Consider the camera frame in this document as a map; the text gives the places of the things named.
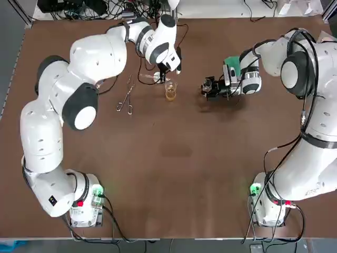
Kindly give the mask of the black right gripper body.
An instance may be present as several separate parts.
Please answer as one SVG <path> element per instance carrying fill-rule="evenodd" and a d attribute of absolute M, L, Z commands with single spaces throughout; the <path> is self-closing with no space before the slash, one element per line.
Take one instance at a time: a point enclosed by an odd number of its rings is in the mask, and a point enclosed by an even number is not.
<path fill-rule="evenodd" d="M 215 82 L 216 96 L 228 96 L 228 86 L 225 85 L 224 80 Z"/>

